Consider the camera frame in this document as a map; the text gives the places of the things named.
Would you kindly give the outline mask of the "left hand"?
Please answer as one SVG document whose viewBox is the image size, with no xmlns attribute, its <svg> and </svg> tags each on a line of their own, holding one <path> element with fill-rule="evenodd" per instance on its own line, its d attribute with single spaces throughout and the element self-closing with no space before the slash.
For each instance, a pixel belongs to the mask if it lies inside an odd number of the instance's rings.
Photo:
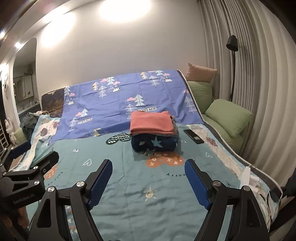
<svg viewBox="0 0 296 241">
<path fill-rule="evenodd" d="M 13 223 L 9 217 L 2 215 L 1 219 L 7 228 L 11 228 L 13 226 Z M 27 228 L 30 224 L 26 207 L 22 207 L 18 209 L 18 224 L 22 228 Z"/>
</svg>

